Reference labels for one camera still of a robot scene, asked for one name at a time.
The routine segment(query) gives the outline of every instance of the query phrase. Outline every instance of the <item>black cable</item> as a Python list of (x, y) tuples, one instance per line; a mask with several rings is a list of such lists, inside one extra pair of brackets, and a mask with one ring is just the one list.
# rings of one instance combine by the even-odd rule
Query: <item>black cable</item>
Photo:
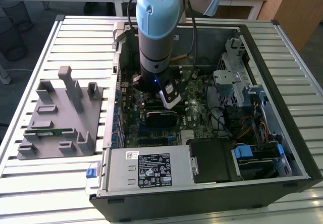
[(128, 3), (128, 6), (127, 6), (127, 16), (128, 16), (128, 22), (129, 22), (129, 25), (130, 25), (130, 28), (133, 29), (133, 26), (132, 26), (132, 23), (131, 23), (131, 20), (130, 20), (130, 4), (133, 0), (129, 0), (129, 3)]
[(218, 121), (218, 128), (217, 128), (217, 137), (227, 137), (228, 136), (228, 133), (226, 135), (219, 136), (219, 132), (226, 132), (225, 130), (221, 130), (220, 129), (219, 121)]
[(193, 24), (193, 42), (192, 42), (192, 46), (194, 45), (194, 59), (193, 59), (193, 68), (191, 70), (191, 73), (190, 73), (188, 79), (186, 80), (186, 85), (188, 85), (189, 81), (191, 80), (191, 78), (193, 76), (194, 70), (195, 70), (196, 59), (197, 59), (197, 47), (198, 47), (198, 44), (197, 44), (197, 26), (196, 26), (195, 17), (193, 15), (193, 9), (192, 9), (191, 2), (188, 1), (187, 5), (188, 5), (188, 8), (190, 9), (190, 12), (191, 12), (192, 24)]
[(190, 13), (191, 13), (191, 17), (192, 17), (192, 23), (193, 23), (193, 39), (192, 39), (191, 48), (190, 48), (189, 52), (187, 53), (187, 57), (189, 57), (192, 54), (193, 49), (194, 49), (194, 45), (196, 43), (195, 36), (197, 34), (197, 29), (196, 29), (195, 17), (193, 15), (193, 9), (192, 9), (192, 6), (191, 6), (191, 2), (188, 1), (187, 5), (188, 5), (188, 8), (190, 9)]
[(210, 108), (210, 110), (212, 110), (214, 108), (217, 108), (217, 109), (219, 109), (221, 111), (224, 111), (224, 109), (221, 106), (213, 106), (213, 107)]
[(206, 109), (207, 109), (207, 111), (210, 113), (210, 115), (211, 115), (211, 117), (214, 119), (214, 120), (216, 120), (217, 122), (218, 122), (218, 124), (220, 124), (222, 127), (223, 127), (223, 130), (225, 130), (226, 132), (227, 132), (227, 134), (228, 134), (228, 136), (230, 137), (230, 138), (232, 138), (232, 139), (236, 139), (236, 137), (229, 131), (229, 129), (219, 120), (219, 118), (216, 118), (213, 114), (212, 114), (212, 112), (211, 112), (211, 110), (210, 110), (210, 108), (208, 107), (208, 103), (207, 103), (207, 91), (208, 91), (208, 87), (209, 87), (209, 84), (210, 84), (210, 82), (211, 82), (211, 79), (213, 78), (213, 75), (211, 75), (211, 77), (210, 77), (210, 79), (208, 80), (208, 82), (207, 82), (207, 86), (206, 86), (206, 93), (205, 93), (205, 100), (206, 100)]
[(229, 15), (230, 15), (230, 8), (231, 8), (231, 5), (232, 5), (232, 0), (230, 0), (230, 7), (228, 8), (228, 16), (227, 16), (227, 19), (229, 18)]

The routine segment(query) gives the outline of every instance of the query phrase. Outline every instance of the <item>screw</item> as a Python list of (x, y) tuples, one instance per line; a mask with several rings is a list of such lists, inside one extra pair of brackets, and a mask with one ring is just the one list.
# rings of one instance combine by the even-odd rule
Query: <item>screw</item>
[(196, 167), (193, 167), (193, 168), (192, 168), (192, 172), (193, 172), (193, 175), (194, 175), (194, 176), (195, 176), (195, 175), (197, 175)]

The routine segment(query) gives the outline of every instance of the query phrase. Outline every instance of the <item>blue release latch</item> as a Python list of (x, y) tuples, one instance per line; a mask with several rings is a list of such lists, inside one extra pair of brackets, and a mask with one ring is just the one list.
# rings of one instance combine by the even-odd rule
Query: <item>blue release latch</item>
[(234, 149), (234, 154), (236, 155), (236, 158), (253, 157), (251, 147), (248, 145), (237, 146), (236, 149)]
[(87, 179), (96, 178), (96, 169), (87, 169), (86, 170), (86, 178)]
[(278, 152), (280, 155), (283, 155), (285, 152), (284, 152), (284, 149), (283, 149), (283, 146), (281, 144), (278, 144)]

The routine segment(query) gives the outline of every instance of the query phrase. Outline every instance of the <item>blue plastic tab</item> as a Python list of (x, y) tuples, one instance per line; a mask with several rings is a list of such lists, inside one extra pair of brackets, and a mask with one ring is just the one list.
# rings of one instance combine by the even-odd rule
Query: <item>blue plastic tab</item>
[(86, 178), (87, 179), (96, 178), (96, 169), (87, 169), (86, 170)]
[(234, 149), (234, 154), (236, 155), (236, 158), (253, 157), (251, 147), (248, 145), (237, 146), (236, 149)]
[(181, 0), (137, 0), (140, 31), (152, 40), (168, 36), (180, 18)]
[(277, 148), (278, 148), (278, 152), (279, 152), (280, 155), (285, 154), (284, 148), (283, 148), (283, 146), (281, 144), (278, 144)]
[(219, 3), (220, 3), (220, 0), (212, 0), (211, 4), (208, 6), (206, 11), (204, 12), (204, 15), (214, 16), (217, 12)]

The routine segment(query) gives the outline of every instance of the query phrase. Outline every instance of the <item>power supply label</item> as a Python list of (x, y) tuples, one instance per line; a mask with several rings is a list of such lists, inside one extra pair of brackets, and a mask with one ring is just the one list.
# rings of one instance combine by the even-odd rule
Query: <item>power supply label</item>
[(138, 186), (140, 188), (172, 185), (169, 153), (138, 156)]

